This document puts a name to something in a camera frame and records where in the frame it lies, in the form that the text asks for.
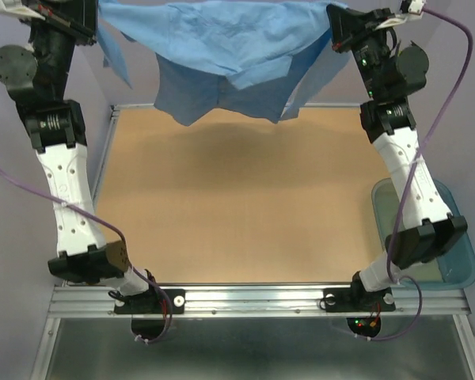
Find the blue long sleeve shirt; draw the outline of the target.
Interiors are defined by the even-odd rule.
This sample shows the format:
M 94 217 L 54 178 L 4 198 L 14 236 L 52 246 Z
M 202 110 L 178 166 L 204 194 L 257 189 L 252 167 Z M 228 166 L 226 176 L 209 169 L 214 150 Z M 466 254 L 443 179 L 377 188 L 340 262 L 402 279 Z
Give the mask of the blue long sleeve shirt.
M 326 1 L 101 1 L 99 16 L 157 57 L 154 105 L 191 125 L 220 108 L 272 123 L 300 109 L 347 65 L 331 46 Z

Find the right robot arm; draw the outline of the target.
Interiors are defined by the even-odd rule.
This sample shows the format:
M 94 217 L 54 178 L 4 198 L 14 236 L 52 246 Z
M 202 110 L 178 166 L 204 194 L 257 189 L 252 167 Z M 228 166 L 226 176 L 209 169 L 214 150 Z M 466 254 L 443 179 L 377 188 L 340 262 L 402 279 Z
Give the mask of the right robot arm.
M 351 52 L 370 100 L 360 106 L 363 130 L 382 157 L 400 200 L 385 252 L 357 272 L 348 290 L 349 302 L 366 309 L 377 292 L 401 278 L 415 264 L 426 264 L 449 252 L 468 228 L 462 216 L 445 204 L 424 160 L 408 97 L 427 84 L 429 59 L 419 45 L 405 48 L 395 27 L 418 19 L 424 2 L 404 1 L 399 13 L 375 9 L 364 13 L 343 6 L 327 8 L 332 48 Z

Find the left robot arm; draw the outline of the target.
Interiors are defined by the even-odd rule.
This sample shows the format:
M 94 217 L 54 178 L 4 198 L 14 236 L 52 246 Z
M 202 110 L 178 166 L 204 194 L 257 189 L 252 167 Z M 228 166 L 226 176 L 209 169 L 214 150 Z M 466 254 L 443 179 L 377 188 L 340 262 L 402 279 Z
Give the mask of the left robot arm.
M 78 102 L 64 93 L 78 45 L 100 41 L 95 1 L 0 1 L 0 14 L 30 28 L 25 46 L 0 47 L 0 82 L 44 171 L 57 229 L 50 273 L 72 283 L 104 285 L 119 302 L 144 312 L 159 306 L 147 271 L 134 268 L 123 237 L 109 242 L 94 214 L 87 177 L 86 125 Z

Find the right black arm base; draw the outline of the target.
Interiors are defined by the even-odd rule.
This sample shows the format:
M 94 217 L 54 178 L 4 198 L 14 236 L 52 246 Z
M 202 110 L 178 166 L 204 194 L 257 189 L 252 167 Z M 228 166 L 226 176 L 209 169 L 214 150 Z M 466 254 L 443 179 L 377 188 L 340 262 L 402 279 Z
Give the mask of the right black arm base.
M 323 292 L 319 307 L 327 313 L 347 314 L 349 330 L 357 337 L 375 338 L 382 315 L 396 310 L 390 288 L 369 293 L 351 287 L 332 287 Z

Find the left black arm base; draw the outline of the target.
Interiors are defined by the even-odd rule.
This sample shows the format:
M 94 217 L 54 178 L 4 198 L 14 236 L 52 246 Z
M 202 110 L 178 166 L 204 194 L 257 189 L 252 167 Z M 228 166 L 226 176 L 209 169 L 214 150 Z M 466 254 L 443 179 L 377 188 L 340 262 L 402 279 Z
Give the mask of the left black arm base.
M 166 338 L 173 323 L 173 316 L 184 313 L 185 290 L 156 291 L 150 288 L 142 294 L 125 296 L 119 291 L 109 291 L 114 301 L 114 313 L 131 316 L 131 333 L 135 341 L 156 343 Z

